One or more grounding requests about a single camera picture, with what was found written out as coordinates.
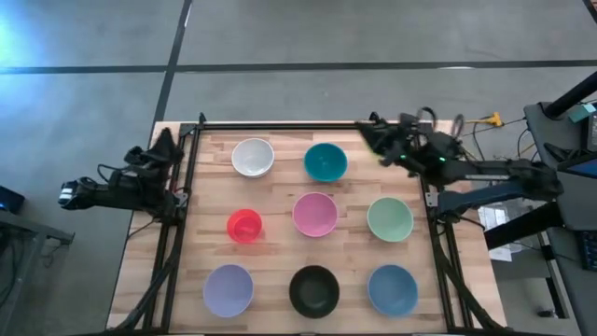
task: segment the wooden table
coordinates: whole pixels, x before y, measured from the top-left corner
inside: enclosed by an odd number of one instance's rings
[[[165,127],[177,136],[179,125],[180,122],[159,122],[153,137]],[[450,125],[449,122],[440,123],[442,129],[449,130]],[[243,178],[230,163],[234,147],[248,137],[268,140],[275,150],[272,171],[260,179]],[[342,147],[348,156],[348,171],[337,183],[316,183],[304,171],[302,158],[305,151],[321,142]],[[186,166],[183,161],[181,176],[184,176]],[[456,188],[467,186],[460,184]],[[170,332],[407,333],[446,330],[420,181],[408,178],[402,168],[381,167],[356,131],[203,131],[192,190]],[[331,195],[340,210],[337,228],[322,238],[308,238],[292,223],[294,202],[301,194],[310,191]],[[382,196],[406,202],[414,215],[414,230],[402,243],[380,241],[368,230],[368,206]],[[262,215],[264,232],[257,243],[239,245],[227,235],[227,219],[240,208],[253,208]],[[148,215],[135,213],[131,230],[149,220]],[[146,291],[159,231],[159,224],[150,226],[126,244],[108,327],[122,321]],[[467,285],[493,319],[505,325],[482,231],[463,222],[455,226],[455,235]],[[247,268],[255,282],[255,296],[247,311],[229,319],[210,314],[201,294],[209,272],[227,263]],[[376,312],[368,301],[368,276],[375,268],[387,263],[405,267],[417,281],[419,302],[410,316],[388,318]],[[298,269],[310,264],[327,267],[340,283],[340,301],[336,310],[317,320],[299,315],[288,299],[291,277]],[[454,312],[458,315],[458,300],[453,288],[451,297]],[[160,300],[156,316],[161,316]]]

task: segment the red cup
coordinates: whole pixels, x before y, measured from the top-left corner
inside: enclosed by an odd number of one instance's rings
[[[236,211],[228,219],[228,235],[239,243],[251,243],[261,233],[261,217],[251,209]]]

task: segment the white paper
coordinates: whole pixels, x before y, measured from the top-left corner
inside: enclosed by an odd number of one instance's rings
[[[508,223],[509,221],[506,211],[502,209],[493,209],[486,206],[482,206],[479,209],[479,219],[481,224],[485,226],[485,230],[491,230],[502,224]],[[489,251],[489,258],[493,260],[511,262],[512,254],[510,253],[510,249],[507,247],[507,245],[504,245]]]

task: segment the black metal frame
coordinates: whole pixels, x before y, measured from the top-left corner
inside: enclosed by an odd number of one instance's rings
[[[207,122],[205,116],[201,113],[199,123],[183,123],[180,126],[178,147],[184,149],[186,139],[192,135],[192,144],[188,158],[187,174],[185,176],[184,189],[191,190],[192,177],[195,166],[195,159],[199,150],[200,133],[202,131],[237,131],[237,130],[280,130],[280,131],[295,131],[295,130],[355,130],[352,122]],[[177,164],[173,168],[171,177],[170,190],[177,190],[177,181],[180,174],[180,165]],[[421,179],[422,195],[429,192],[431,187]],[[447,248],[450,254],[450,259],[446,257],[443,252],[440,237],[437,231],[438,222],[435,220],[435,208],[425,204],[425,211],[427,214],[427,222],[430,231],[431,246],[433,249],[434,262],[437,272],[437,282],[439,289],[439,296],[441,298],[444,321],[446,324],[447,334],[461,334],[461,335],[511,335],[511,336],[538,336],[540,334],[517,332],[511,329],[505,329],[497,325],[491,320],[489,315],[481,308],[480,304],[474,298],[473,294],[466,288],[462,266],[458,256],[458,247],[450,223],[440,223],[444,225],[446,234]],[[187,208],[182,209],[181,220],[176,224],[162,225],[160,230],[160,238],[158,241],[158,248],[156,251],[156,258],[154,262],[154,269],[152,273],[152,282],[139,301],[137,306],[132,310],[129,317],[121,325],[115,329],[108,329],[106,331],[88,335],[157,335],[168,334],[170,328],[170,320],[172,317],[172,309],[174,305],[174,292],[176,286],[176,277],[178,273],[178,263],[182,252],[182,242],[184,230],[186,225]],[[175,226],[176,234],[174,237],[174,246],[170,256],[164,262],[166,255],[166,242],[168,240],[169,229]],[[155,299],[159,292],[161,285],[165,279],[168,278],[168,284],[165,294],[165,302],[163,307],[163,314],[161,316],[160,324],[154,327],[155,314]],[[449,278],[452,284],[457,289],[457,297],[459,301],[460,311],[463,317],[464,326],[456,325],[454,313],[451,307],[450,290],[448,287]],[[135,329],[141,316],[145,319],[140,329]],[[483,329],[474,328],[472,315],[475,315],[478,322]]]

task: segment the concrete floor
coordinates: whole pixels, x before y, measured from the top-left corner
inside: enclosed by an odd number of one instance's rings
[[[4,0],[0,66],[165,65],[182,5]],[[179,63],[594,60],[595,28],[580,0],[195,0]],[[177,74],[164,119],[195,120],[200,111],[212,120],[360,119],[373,110],[393,118],[429,105],[442,119],[499,111],[513,120],[595,70]],[[67,212],[56,203],[58,190],[66,180],[96,178],[97,163],[119,165],[128,148],[146,144],[163,79],[0,76],[0,185],[27,197],[24,216],[76,232],[52,267],[40,265],[14,334],[104,328],[131,214]],[[485,156],[511,157],[524,127],[479,135]],[[528,294],[523,283],[499,287],[511,327],[548,331],[534,317],[545,293]],[[568,322],[549,323],[574,334]]]

